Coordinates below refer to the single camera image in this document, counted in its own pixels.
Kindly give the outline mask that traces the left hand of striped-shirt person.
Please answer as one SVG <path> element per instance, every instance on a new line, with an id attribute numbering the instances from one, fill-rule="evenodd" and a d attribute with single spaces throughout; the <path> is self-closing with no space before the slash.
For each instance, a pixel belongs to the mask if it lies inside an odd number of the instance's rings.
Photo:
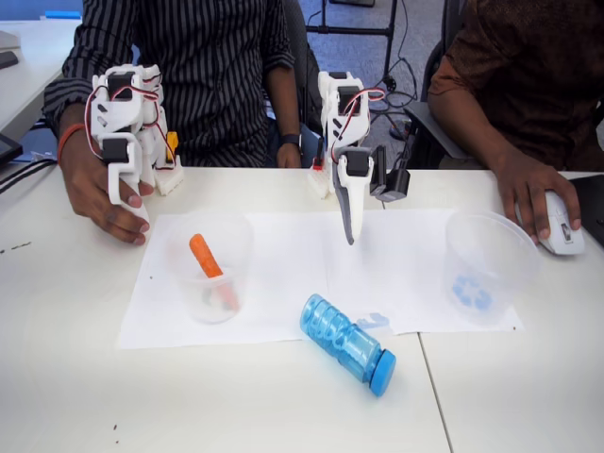
<path id="1" fill-rule="evenodd" d="M 299 147 L 293 143 L 285 143 L 281 145 L 277 151 L 277 167 L 294 169 L 300 168 L 301 154 Z"/>

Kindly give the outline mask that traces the right hand of brown-shirt person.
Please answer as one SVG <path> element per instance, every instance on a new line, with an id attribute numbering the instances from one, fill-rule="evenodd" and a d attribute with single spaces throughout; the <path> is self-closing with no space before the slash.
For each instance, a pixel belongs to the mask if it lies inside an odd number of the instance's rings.
<path id="1" fill-rule="evenodd" d="M 505 215 L 523 228 L 535 243 L 548 239 L 551 233 L 545 197 L 548 191 L 562 199 L 571 229 L 580 229 L 576 189 L 553 167 L 520 153 L 500 161 L 494 167 L 494 173 Z"/>

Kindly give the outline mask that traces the right hand of striped-shirt person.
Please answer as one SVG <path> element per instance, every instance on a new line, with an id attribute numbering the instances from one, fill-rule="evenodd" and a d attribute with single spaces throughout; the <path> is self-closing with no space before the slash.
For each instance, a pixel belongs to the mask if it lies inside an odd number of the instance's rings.
<path id="1" fill-rule="evenodd" d="M 125 210 L 122 203 L 133 209 L 140 208 L 143 197 L 153 193 L 151 186 L 140 183 L 135 191 L 121 181 L 121 202 L 112 204 L 108 195 L 107 167 L 92 153 L 83 131 L 77 131 L 64 144 L 60 169 L 75 214 L 89 218 L 119 241 L 134 245 L 145 243 L 149 223 Z"/>

